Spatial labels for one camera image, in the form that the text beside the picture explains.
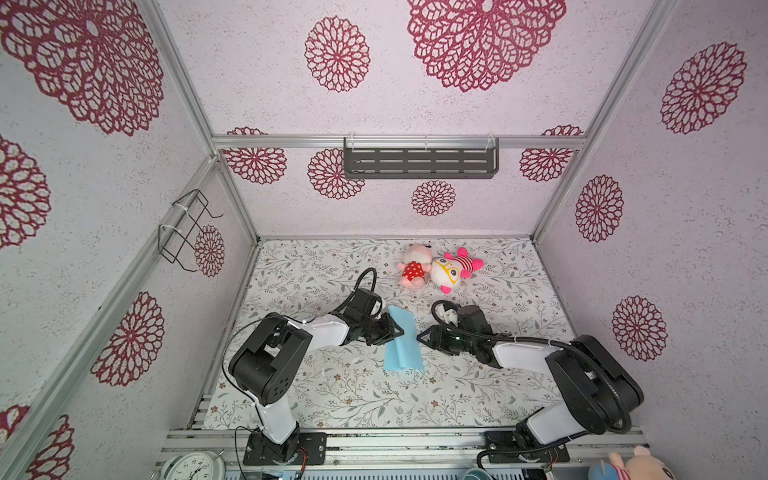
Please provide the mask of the light blue paper sheet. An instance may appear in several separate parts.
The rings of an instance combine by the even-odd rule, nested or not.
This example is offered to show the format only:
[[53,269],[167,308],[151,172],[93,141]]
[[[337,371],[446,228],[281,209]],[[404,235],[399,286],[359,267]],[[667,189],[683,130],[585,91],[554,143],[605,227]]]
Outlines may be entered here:
[[423,371],[420,343],[416,338],[415,315],[396,306],[389,306],[388,313],[403,330],[403,335],[386,344],[383,368],[387,371]]

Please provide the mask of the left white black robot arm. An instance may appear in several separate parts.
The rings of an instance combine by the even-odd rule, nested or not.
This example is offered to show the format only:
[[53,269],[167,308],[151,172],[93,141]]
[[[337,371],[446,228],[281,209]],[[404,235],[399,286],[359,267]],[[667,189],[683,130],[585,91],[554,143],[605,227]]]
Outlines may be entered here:
[[298,431],[286,395],[308,353],[355,341],[379,346],[403,335],[381,297],[358,289],[331,312],[311,320],[267,314],[233,355],[226,372],[254,401],[263,438],[282,447]]

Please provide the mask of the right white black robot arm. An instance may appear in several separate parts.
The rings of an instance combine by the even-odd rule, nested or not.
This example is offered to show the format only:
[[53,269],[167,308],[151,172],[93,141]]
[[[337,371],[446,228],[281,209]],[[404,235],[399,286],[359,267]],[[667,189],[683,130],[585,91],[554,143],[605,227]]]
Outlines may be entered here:
[[639,384],[591,335],[570,342],[496,334],[477,305],[440,300],[431,307],[435,324],[419,343],[450,356],[468,353],[496,369],[548,374],[560,400],[518,423],[514,443],[524,454],[557,448],[588,434],[625,434],[631,412],[644,402]]

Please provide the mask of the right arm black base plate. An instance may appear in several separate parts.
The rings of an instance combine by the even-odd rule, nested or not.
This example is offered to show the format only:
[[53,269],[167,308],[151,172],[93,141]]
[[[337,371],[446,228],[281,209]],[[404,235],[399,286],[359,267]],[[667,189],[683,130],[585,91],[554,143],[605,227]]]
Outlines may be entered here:
[[544,450],[543,444],[517,431],[486,431],[483,437],[485,448],[490,451],[487,459],[492,464],[551,464],[565,463],[571,460],[565,445],[558,445]]

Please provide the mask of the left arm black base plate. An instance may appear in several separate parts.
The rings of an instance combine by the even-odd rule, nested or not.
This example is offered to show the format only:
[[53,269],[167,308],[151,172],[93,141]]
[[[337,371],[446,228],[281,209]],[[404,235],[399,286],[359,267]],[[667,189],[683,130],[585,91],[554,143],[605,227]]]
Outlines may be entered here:
[[277,444],[261,432],[251,433],[242,463],[245,466],[317,466],[325,463],[328,435],[296,431]]

